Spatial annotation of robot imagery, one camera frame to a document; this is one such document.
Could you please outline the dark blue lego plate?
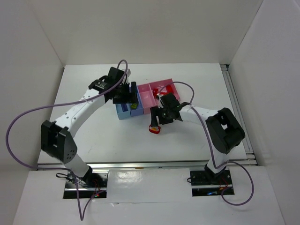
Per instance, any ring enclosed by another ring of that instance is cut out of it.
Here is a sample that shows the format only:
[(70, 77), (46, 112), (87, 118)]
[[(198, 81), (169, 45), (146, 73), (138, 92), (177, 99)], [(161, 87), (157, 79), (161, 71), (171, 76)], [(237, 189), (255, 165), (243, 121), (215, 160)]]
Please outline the dark blue lego plate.
[(128, 107), (126, 104), (121, 104), (121, 108), (123, 112), (127, 112), (128, 111)]

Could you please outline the red flower printed lego piece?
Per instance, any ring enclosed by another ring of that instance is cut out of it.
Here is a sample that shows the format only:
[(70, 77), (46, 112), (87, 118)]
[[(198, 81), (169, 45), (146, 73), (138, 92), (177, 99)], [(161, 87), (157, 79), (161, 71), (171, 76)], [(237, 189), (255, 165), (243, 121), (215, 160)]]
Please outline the red flower printed lego piece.
[(155, 127), (149, 126), (149, 131), (153, 134), (156, 134), (156, 135), (160, 133), (160, 130), (158, 129), (158, 126), (155, 126)]

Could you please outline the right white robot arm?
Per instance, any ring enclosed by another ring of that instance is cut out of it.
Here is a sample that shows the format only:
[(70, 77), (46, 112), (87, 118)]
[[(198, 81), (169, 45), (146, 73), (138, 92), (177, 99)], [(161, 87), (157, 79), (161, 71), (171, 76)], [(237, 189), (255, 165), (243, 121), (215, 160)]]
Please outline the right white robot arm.
[(192, 106), (191, 103), (180, 103), (168, 93), (160, 98), (160, 104), (150, 109), (151, 123), (149, 131), (159, 134), (160, 125), (179, 120), (201, 125), (210, 149), (210, 160), (204, 167), (209, 180), (218, 178), (229, 162), (229, 153), (239, 146), (245, 138), (245, 132), (232, 111), (228, 108), (210, 110)]

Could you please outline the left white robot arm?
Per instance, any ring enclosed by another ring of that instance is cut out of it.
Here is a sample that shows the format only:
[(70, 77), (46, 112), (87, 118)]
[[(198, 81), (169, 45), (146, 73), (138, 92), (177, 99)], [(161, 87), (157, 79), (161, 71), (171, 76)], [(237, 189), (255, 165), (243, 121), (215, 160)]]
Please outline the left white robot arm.
[(71, 171), (71, 178), (84, 186), (100, 181), (78, 155), (74, 137), (85, 121), (109, 100), (113, 104), (137, 103), (136, 82), (128, 82), (130, 69), (111, 67), (108, 74), (94, 80), (78, 104), (54, 121), (45, 120), (41, 125), (41, 149), (59, 160)]

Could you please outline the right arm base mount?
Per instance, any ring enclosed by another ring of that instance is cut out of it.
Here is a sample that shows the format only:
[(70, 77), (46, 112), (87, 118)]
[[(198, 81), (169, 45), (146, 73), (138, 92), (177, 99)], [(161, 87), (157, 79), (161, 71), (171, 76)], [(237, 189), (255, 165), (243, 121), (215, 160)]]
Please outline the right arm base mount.
[(229, 169), (224, 169), (220, 174), (202, 170), (191, 170), (186, 181), (191, 185), (192, 196), (217, 196), (234, 195), (233, 182)]

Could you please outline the small red lego brick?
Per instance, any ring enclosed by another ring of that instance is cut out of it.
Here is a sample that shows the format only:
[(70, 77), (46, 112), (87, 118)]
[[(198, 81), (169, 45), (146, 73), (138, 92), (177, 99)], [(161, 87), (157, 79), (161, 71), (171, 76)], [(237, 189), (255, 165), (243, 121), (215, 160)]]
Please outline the small red lego brick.
[(153, 96), (154, 96), (154, 98), (156, 98), (158, 96), (158, 91), (159, 90), (157, 88), (153, 89)]

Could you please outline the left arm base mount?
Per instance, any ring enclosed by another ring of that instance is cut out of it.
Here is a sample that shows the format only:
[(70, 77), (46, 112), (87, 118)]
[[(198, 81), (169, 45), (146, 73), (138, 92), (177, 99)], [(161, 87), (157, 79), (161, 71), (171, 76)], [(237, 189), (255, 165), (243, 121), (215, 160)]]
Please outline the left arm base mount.
[[(76, 199), (76, 185), (70, 173), (57, 173), (57, 178), (65, 180), (63, 199)], [(92, 195), (97, 194), (94, 198), (104, 199), (107, 197), (108, 171), (93, 173), (92, 180), (87, 184), (80, 179), (78, 182), (78, 192), (80, 199), (89, 199)]]

